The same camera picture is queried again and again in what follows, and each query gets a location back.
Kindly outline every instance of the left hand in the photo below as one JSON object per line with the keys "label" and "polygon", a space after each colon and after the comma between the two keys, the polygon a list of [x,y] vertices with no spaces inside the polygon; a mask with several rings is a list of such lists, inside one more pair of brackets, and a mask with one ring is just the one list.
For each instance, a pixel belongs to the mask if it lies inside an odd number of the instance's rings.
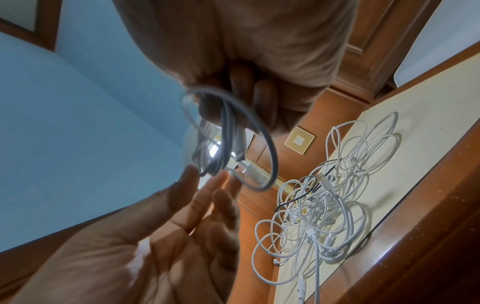
{"label": "left hand", "polygon": [[189,166],[171,187],[79,232],[12,304],[226,303],[239,263],[242,184],[222,171],[197,191],[199,179]]}

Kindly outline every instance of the tangled white cables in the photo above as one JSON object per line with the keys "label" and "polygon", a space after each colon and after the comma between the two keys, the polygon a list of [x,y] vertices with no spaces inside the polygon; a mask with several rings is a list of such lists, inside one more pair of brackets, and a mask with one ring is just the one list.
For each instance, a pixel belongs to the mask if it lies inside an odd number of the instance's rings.
{"label": "tangled white cables", "polygon": [[[255,226],[258,244],[253,250],[251,264],[257,276],[272,285],[287,284],[297,278],[299,302],[303,303],[305,280],[315,274],[315,301],[320,302],[321,263],[343,260],[353,242],[370,231],[369,209],[356,200],[365,191],[369,176],[380,170],[395,154],[400,144],[400,136],[394,133],[397,120],[398,113],[393,112],[370,131],[363,121],[349,121],[332,128],[325,141],[328,160],[308,176],[283,184],[278,190],[275,215]],[[363,135],[353,136],[341,143],[339,128],[354,123],[364,125]],[[387,124],[386,130],[379,128]],[[382,153],[384,157],[381,161],[367,164],[388,139],[394,140],[394,145],[387,148],[388,153]],[[329,159],[330,140],[337,151],[334,159]],[[284,200],[283,192],[289,184],[296,188]],[[258,229],[262,224],[268,224],[270,232],[260,237]],[[255,254],[259,248],[274,257],[274,264],[279,266],[285,266],[293,259],[291,277],[280,282],[262,277],[255,267]]]}

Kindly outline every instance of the white cable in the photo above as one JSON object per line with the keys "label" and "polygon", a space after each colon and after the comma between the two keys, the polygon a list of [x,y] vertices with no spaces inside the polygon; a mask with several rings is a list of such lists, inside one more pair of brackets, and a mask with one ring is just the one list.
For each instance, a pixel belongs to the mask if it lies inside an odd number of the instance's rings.
{"label": "white cable", "polygon": [[[210,94],[221,98],[222,106],[220,112],[222,139],[218,143],[210,134],[210,123],[201,120],[197,124],[192,118],[189,110],[189,104],[192,102],[192,96],[195,94]],[[279,173],[279,161],[274,141],[269,131],[258,115],[250,109],[242,100],[232,93],[209,86],[196,86],[187,90],[181,101],[182,109],[188,122],[192,124],[198,131],[197,147],[192,155],[192,160],[200,170],[200,175],[206,174],[216,175],[220,170],[229,170],[233,175],[240,179],[245,186],[255,191],[266,191],[273,186]],[[245,129],[237,122],[235,113],[244,114],[253,126],[265,138],[268,149],[270,150],[271,172],[268,181],[261,183],[260,186],[254,186],[247,183],[234,169],[227,168],[228,162],[235,155],[235,161],[242,164],[243,168],[247,168],[245,162],[245,152],[247,150],[245,140]],[[218,151],[214,157],[209,154],[210,143],[218,147]]]}
{"label": "white cable", "polygon": [[[394,134],[397,120],[398,113],[393,112],[371,130],[363,121],[349,121],[333,127],[325,141],[328,160],[317,166],[310,175],[300,180],[289,180],[279,188],[273,218],[262,220],[255,226],[258,244],[253,250],[251,264],[261,280],[272,285],[283,285],[297,278],[301,301],[300,280],[315,275],[315,302],[320,302],[322,262],[342,261],[352,244],[369,232],[366,231],[370,220],[369,210],[356,200],[365,191],[370,175],[380,170],[395,154],[400,144],[400,137]],[[382,131],[379,126],[384,122],[389,125]],[[364,126],[362,135],[353,136],[342,143],[339,128],[354,123]],[[386,157],[370,164],[372,156],[389,139],[395,140],[395,144]],[[329,142],[337,150],[336,159],[330,159]],[[287,185],[295,189],[284,199],[283,192]],[[355,208],[361,213],[356,220],[353,214]],[[261,224],[270,225],[270,232],[263,237],[258,235]],[[281,282],[262,277],[255,267],[255,254],[259,248],[275,258],[274,264],[280,267],[286,266],[292,259],[290,277]]]}

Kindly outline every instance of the light blue wall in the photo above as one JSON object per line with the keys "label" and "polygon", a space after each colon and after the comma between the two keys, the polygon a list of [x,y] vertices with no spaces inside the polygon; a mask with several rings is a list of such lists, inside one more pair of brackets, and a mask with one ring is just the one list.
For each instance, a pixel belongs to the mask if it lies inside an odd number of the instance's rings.
{"label": "light blue wall", "polygon": [[111,0],[63,0],[56,51],[181,147],[183,88],[136,47]]}
{"label": "light blue wall", "polygon": [[58,55],[0,33],[0,251],[174,182],[180,149]]}

